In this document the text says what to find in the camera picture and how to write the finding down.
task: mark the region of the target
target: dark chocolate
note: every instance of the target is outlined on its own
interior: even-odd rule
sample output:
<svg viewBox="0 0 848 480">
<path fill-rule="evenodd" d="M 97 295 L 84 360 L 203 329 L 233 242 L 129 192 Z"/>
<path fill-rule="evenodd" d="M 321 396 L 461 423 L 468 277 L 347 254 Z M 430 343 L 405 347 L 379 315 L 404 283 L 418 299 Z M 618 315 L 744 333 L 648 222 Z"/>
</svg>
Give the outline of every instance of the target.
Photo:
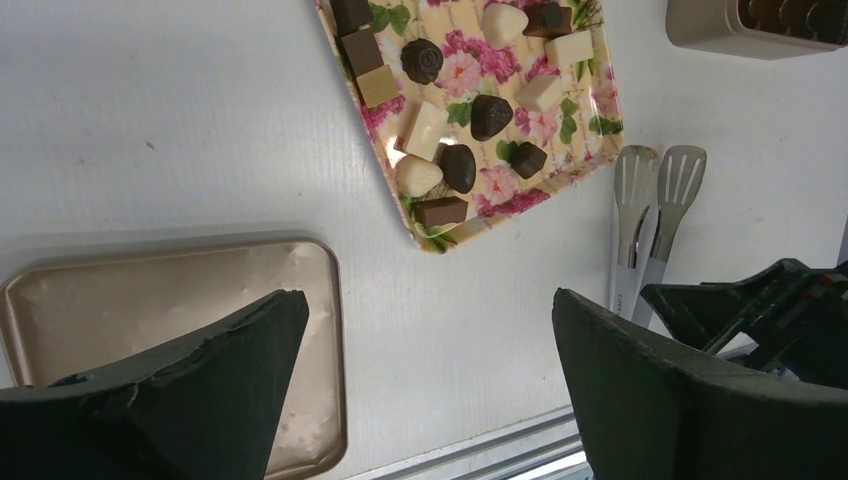
<svg viewBox="0 0 848 480">
<path fill-rule="evenodd" d="M 353 76 L 358 77 L 383 66 L 383 55 L 377 46 L 374 32 L 366 27 L 342 37 L 342 48 Z"/>
<path fill-rule="evenodd" d="M 462 223 L 468 215 L 468 202 L 458 197 L 437 198 L 412 204 L 415 220 L 424 228 Z"/>
<path fill-rule="evenodd" d="M 548 154 L 544 150 L 530 142 L 524 142 L 515 149 L 509 164 L 521 178 L 527 180 L 539 173 L 547 160 Z"/>
<path fill-rule="evenodd" d="M 527 14 L 528 37 L 557 38 L 571 33 L 571 9 L 560 7 L 556 2 L 538 3 L 524 9 Z"/>
<path fill-rule="evenodd" d="M 374 20 L 368 0 L 330 0 L 330 8 L 340 36 L 355 32 Z"/>
<path fill-rule="evenodd" d="M 471 104 L 471 136 L 485 142 L 499 134 L 512 121 L 509 102 L 492 95 L 478 95 Z"/>
<path fill-rule="evenodd" d="M 448 145 L 439 156 L 439 166 L 445 174 L 445 183 L 459 193 L 468 193 L 477 180 L 477 162 L 467 145 Z"/>
<path fill-rule="evenodd" d="M 409 79 L 421 85 L 429 85 L 439 78 L 445 57 L 433 42 L 419 38 L 409 42 L 400 54 L 403 71 Z"/>
</svg>

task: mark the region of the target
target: floral tray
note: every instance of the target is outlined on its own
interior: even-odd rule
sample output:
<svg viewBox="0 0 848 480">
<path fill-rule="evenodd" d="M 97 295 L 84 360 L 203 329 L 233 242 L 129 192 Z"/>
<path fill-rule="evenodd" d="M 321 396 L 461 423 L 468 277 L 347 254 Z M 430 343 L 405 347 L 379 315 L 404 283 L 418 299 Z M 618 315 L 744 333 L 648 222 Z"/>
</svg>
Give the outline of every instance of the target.
<svg viewBox="0 0 848 480">
<path fill-rule="evenodd" d="M 547 64 L 541 38 L 521 37 L 513 45 L 493 50 L 483 39 L 480 19 L 490 3 L 524 8 L 548 0 L 373 0 L 374 30 L 385 64 L 391 66 L 401 95 L 377 108 L 365 108 L 356 91 L 347 62 L 337 46 L 336 27 L 328 0 L 314 0 L 333 53 L 359 108 L 377 160 L 397 200 L 413 240 L 425 251 L 445 253 L 486 232 L 595 170 L 611 164 L 622 146 L 622 122 L 612 65 L 603 31 L 603 14 L 597 0 L 565 0 L 572 8 L 574 30 L 591 29 L 595 57 L 560 71 Z M 412 82 L 401 66 L 401 49 L 417 38 L 426 38 L 444 53 L 438 80 L 421 86 Z M 514 96 L 538 74 L 560 74 L 568 92 L 561 105 L 547 112 L 515 108 Z M 481 93 L 505 98 L 515 108 L 512 123 L 497 137 L 481 143 L 468 126 L 471 102 Z M 466 195 L 446 186 L 436 187 L 423 199 L 458 195 L 468 201 L 468 219 L 452 228 L 425 229 L 415 221 L 410 199 L 395 183 L 394 167 L 405 154 L 395 148 L 411 115 L 422 100 L 445 108 L 448 131 L 442 143 L 471 147 L 477 161 L 477 182 Z M 531 141 L 548 153 L 545 168 L 523 180 L 507 163 L 512 150 Z"/>
</svg>

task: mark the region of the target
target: baking tray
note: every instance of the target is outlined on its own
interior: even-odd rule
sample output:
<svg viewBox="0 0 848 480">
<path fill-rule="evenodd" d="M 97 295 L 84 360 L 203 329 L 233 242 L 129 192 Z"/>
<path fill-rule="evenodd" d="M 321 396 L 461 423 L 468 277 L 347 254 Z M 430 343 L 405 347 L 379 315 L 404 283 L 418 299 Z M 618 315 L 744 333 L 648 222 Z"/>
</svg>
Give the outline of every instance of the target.
<svg viewBox="0 0 848 480">
<path fill-rule="evenodd" d="M 347 448 L 338 265 L 311 241 L 132 256 L 30 270 L 3 288 L 0 334 L 17 385 L 46 386 L 204 327 L 277 289 L 309 323 L 268 480 L 335 466 Z"/>
<path fill-rule="evenodd" d="M 413 240 L 425 251 L 445 253 L 509 218 L 547 200 L 601 167 L 615 161 L 623 145 L 618 94 L 603 28 L 603 12 L 596 0 L 567 0 L 574 30 L 590 29 L 595 57 L 561 71 L 568 95 L 544 114 L 517 106 L 515 94 L 539 73 L 556 72 L 547 65 L 543 39 L 521 37 L 512 46 L 494 51 L 486 45 L 480 27 L 483 9 L 490 3 L 519 8 L 547 0 L 373 0 L 372 29 L 383 62 L 391 66 L 401 96 L 374 109 L 365 108 L 356 92 L 346 60 L 337 46 L 335 21 L 329 0 L 314 0 L 318 16 L 338 59 L 348 90 L 374 147 L 377 160 Z M 445 66 L 434 84 L 418 85 L 406 76 L 400 54 L 404 45 L 426 38 L 438 45 Z M 464 77 L 452 76 L 462 68 Z M 470 102 L 479 93 L 507 99 L 515 108 L 513 122 L 497 137 L 480 143 L 471 137 L 467 121 Z M 405 156 L 395 148 L 422 100 L 450 113 L 444 144 L 471 147 L 477 160 L 477 183 L 467 195 L 469 217 L 460 224 L 425 229 L 414 221 L 413 200 L 398 192 L 394 167 Z M 516 175 L 505 161 L 514 142 L 532 141 L 548 153 L 541 174 L 530 180 Z M 436 187 L 422 199 L 453 195 Z"/>
</svg>

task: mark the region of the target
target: tray rim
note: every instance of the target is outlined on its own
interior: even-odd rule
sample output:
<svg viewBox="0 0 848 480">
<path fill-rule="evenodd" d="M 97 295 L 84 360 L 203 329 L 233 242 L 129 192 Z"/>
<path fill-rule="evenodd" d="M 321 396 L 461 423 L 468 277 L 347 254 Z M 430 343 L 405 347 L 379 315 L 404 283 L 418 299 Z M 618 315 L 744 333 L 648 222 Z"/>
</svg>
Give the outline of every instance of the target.
<svg viewBox="0 0 848 480">
<path fill-rule="evenodd" d="M 357 113 L 359 113 L 360 108 L 362 107 L 362 102 L 361 102 L 361 99 L 359 98 L 359 95 L 357 93 L 356 85 L 354 84 L 353 79 L 348 75 L 348 72 L 345 69 L 344 63 L 341 60 L 341 59 L 344 58 L 344 56 L 341 54 L 341 51 L 340 51 L 339 46 L 338 46 L 339 39 L 336 36 L 336 29 L 334 27 L 335 21 L 332 19 L 332 14 L 330 13 L 329 8 L 324 5 L 326 3 L 326 0 L 313 0 L 313 2 L 314 2 L 314 6 L 315 6 L 314 10 L 316 11 L 316 13 L 318 15 L 321 26 L 324 30 L 324 34 L 327 38 L 327 43 L 329 43 L 329 45 L 330 45 L 331 53 L 338 60 L 337 63 L 339 64 L 338 66 L 339 66 L 339 69 L 341 70 L 342 81 L 344 82 L 345 86 L 348 89 L 348 93 L 349 93 L 351 99 L 353 100 L 354 106 L 358 110 Z M 560 5 L 563 4 L 563 1 L 561 1 L 561 0 L 556 0 L 556 2 L 560 3 Z M 610 52 L 609 42 L 607 40 L 607 35 L 606 35 L 606 29 L 604 27 L 605 24 L 606 24 L 606 20 L 604 18 L 604 10 L 603 10 L 603 5 L 602 5 L 601 0 L 565 0 L 564 3 L 567 4 L 565 6 L 570 6 L 568 4 L 571 4 L 571 3 L 593 3 L 597 6 L 597 12 L 595 13 L 594 16 L 591 17 L 592 22 L 589 24 L 589 26 L 587 28 L 584 28 L 584 29 L 581 29 L 581 30 L 575 30 L 574 32 L 578 32 L 578 31 L 582 31 L 582 30 L 590 30 L 592 32 L 593 38 L 594 37 L 600 37 L 602 42 L 603 42 L 602 51 L 604 51 L 606 53 L 607 61 L 609 62 L 610 65 L 612 65 L 612 63 L 613 63 L 612 53 Z M 594 85 L 596 85 L 596 82 L 598 80 L 597 74 L 596 73 L 590 73 L 590 77 L 591 77 L 591 84 L 594 87 Z M 617 80 L 615 80 L 614 78 L 612 79 L 612 85 L 615 87 L 616 92 L 618 92 Z M 621 150 L 621 148 L 624 146 L 624 143 L 625 143 L 625 140 L 624 140 L 624 134 L 625 134 L 624 119 L 622 118 L 622 115 L 621 115 L 621 105 L 620 105 L 618 99 L 616 99 L 616 111 L 618 113 L 619 122 L 621 124 L 621 130 L 617 133 L 599 135 L 599 137 L 602 140 L 601 140 L 601 146 L 597 150 L 597 152 L 603 152 L 603 151 L 607 150 L 607 148 L 605 148 L 604 145 L 607 142 L 611 142 L 611 147 L 612 147 L 611 150 L 614 152 L 613 157 L 618 155 L 619 151 Z M 361 124 L 362 128 L 366 129 L 366 134 L 368 134 L 367 127 L 365 126 L 364 122 L 360 121 L 359 123 Z M 480 217 L 480 216 L 474 216 L 474 217 L 467 219 L 463 223 L 456 224 L 455 226 L 449 228 L 448 230 L 442 231 L 441 233 L 439 233 L 437 235 L 422 234 L 419 231 L 420 230 L 420 224 L 411 222 L 412 215 L 413 215 L 412 208 L 411 208 L 412 199 L 409 199 L 409 198 L 405 197 L 404 195 L 400 194 L 397 191 L 397 189 L 393 186 L 394 183 L 395 183 L 395 180 L 394 180 L 393 172 L 391 171 L 392 170 L 391 167 L 387 167 L 387 161 L 388 161 L 387 160 L 387 157 L 388 157 L 387 153 L 385 151 L 382 151 L 384 149 L 381 146 L 378 146 L 378 144 L 375 143 L 374 141 L 371 141 L 369 139 L 368 143 L 371 145 L 371 150 L 374 152 L 375 160 L 379 163 L 380 171 L 383 174 L 383 178 L 385 179 L 386 186 L 388 187 L 389 192 L 392 195 L 392 201 L 394 202 L 395 207 L 397 208 L 398 212 L 400 213 L 401 221 L 403 222 L 404 227 L 406 228 L 407 232 L 409 233 L 409 236 L 412 238 L 412 241 L 418 246 L 418 248 L 420 250 L 423 250 L 424 252 L 440 254 L 440 255 L 445 254 L 445 253 L 457 248 L 458 246 L 480 236 L 481 234 L 488 232 L 490 230 L 493 230 L 495 227 L 502 225 L 503 223 L 506 223 L 507 221 L 509 221 L 513 217 L 518 216 L 521 213 L 524 213 L 524 212 L 520 212 L 520 213 L 516 213 L 516 214 L 496 213 L 492 217 L 485 218 L 485 219 Z M 613 158 L 612 161 L 609 162 L 608 165 L 603 165 L 603 166 L 609 166 L 610 164 L 612 164 L 613 161 L 614 161 L 614 158 Z M 564 190 L 572 187 L 576 183 L 578 183 L 582 180 L 585 180 L 586 178 L 588 178 L 592 174 L 596 173 L 601 168 L 602 168 L 602 166 L 597 166 L 595 168 L 592 168 L 588 172 L 579 171 L 579 172 L 577 172 L 576 175 L 574 173 L 563 172 L 563 173 L 560 173 L 559 175 L 557 175 L 556 177 L 552 177 L 552 178 L 549 178 L 549 179 L 542 180 L 542 181 L 540 181 L 540 182 L 538 182 L 534 185 L 537 185 L 537 186 L 547 185 L 547 187 L 552 191 L 552 193 L 550 194 L 550 197 L 553 197 L 555 195 L 562 193 Z M 473 229 L 469 228 L 469 230 L 471 230 L 471 231 L 468 232 L 467 235 L 464 235 L 463 238 L 456 239 L 456 238 L 454 238 L 453 235 L 450 234 L 450 232 L 454 231 L 457 227 L 465 226 L 465 225 L 468 225 L 470 222 L 475 222 L 475 221 L 478 224 L 481 224 L 481 225 L 479 225 L 479 226 L 477 226 Z"/>
<path fill-rule="evenodd" d="M 22 362 L 18 361 L 16 358 L 21 356 L 18 355 L 19 352 L 23 354 L 23 356 L 25 356 L 25 352 L 22 348 L 21 337 L 17 333 L 17 322 L 14 321 L 14 316 L 11 314 L 12 303 L 9 299 L 9 290 L 13 288 L 16 283 L 20 282 L 29 275 L 46 271 L 67 270 L 71 268 L 97 267 L 121 263 L 137 263 L 148 260 L 163 260 L 168 258 L 209 255 L 214 253 L 223 253 L 233 250 L 243 250 L 256 247 L 281 246 L 286 244 L 303 243 L 311 244 L 318 247 L 322 252 L 327 255 L 327 258 L 330 260 L 330 270 L 331 275 L 333 277 L 331 279 L 331 290 L 333 295 L 335 296 L 335 307 L 336 311 L 338 312 L 338 318 L 336 319 L 335 323 L 337 325 L 336 330 L 338 332 L 338 334 L 336 335 L 336 348 L 339 352 L 339 359 L 337 365 L 339 384 L 338 399 L 340 405 L 338 412 L 340 419 L 339 441 L 336 442 L 337 445 L 335 448 L 331 449 L 327 453 L 327 455 L 320 458 L 314 463 L 298 464 L 292 466 L 289 469 L 279 470 L 275 472 L 267 472 L 264 478 L 265 480 L 303 480 L 325 473 L 335 468 L 344 459 L 347 454 L 347 450 L 350 443 L 348 435 L 347 416 L 347 372 L 345 371 L 344 312 L 342 310 L 341 274 L 339 267 L 339 259 L 336 256 L 335 252 L 333 252 L 333 250 L 331 250 L 326 244 L 313 238 L 296 236 L 292 238 L 277 240 L 258 240 L 252 242 L 224 243 L 221 245 L 210 245 L 201 247 L 181 247 L 175 248 L 173 250 L 128 252 L 126 254 L 109 253 L 103 256 L 93 255 L 90 257 L 78 259 L 59 260 L 55 264 L 37 264 L 35 266 L 24 268 L 19 273 L 12 275 L 8 281 L 5 281 L 0 284 L 0 290 L 2 290 L 2 296 L 0 296 L 0 307 L 2 307 L 2 312 L 0 312 L 0 343 L 2 343 L 3 354 L 6 357 L 7 364 L 9 365 L 9 372 L 11 373 L 12 381 L 14 382 L 15 387 L 20 387 L 26 385 L 27 379 L 31 378 L 29 374 L 21 371 L 20 364 Z M 14 347 L 15 351 L 12 352 L 10 347 Z"/>
</svg>

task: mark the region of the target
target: white chocolate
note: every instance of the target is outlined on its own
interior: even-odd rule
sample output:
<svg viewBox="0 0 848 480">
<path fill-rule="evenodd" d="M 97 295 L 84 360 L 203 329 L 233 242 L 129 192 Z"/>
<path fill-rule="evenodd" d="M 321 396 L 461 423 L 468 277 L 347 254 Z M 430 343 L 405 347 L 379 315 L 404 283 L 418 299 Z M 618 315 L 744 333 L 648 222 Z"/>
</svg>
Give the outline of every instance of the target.
<svg viewBox="0 0 848 480">
<path fill-rule="evenodd" d="M 403 151 L 432 161 L 439 140 L 448 125 L 448 112 L 430 102 L 422 102 L 403 143 Z"/>
<path fill-rule="evenodd" d="M 483 36 L 490 47 L 500 50 L 520 37 L 529 22 L 524 10 L 493 3 L 483 12 Z"/>
<path fill-rule="evenodd" d="M 595 56 L 595 50 L 592 48 L 592 32 L 582 30 L 551 40 L 545 44 L 545 53 L 548 54 L 548 65 L 559 68 L 588 60 Z"/>
<path fill-rule="evenodd" d="M 557 75 L 536 75 L 524 86 L 515 101 L 531 112 L 544 112 L 559 104 L 565 90 Z"/>
<path fill-rule="evenodd" d="M 398 190 L 411 198 L 426 195 L 441 183 L 443 176 L 438 165 L 415 155 L 403 157 L 395 167 Z"/>
</svg>

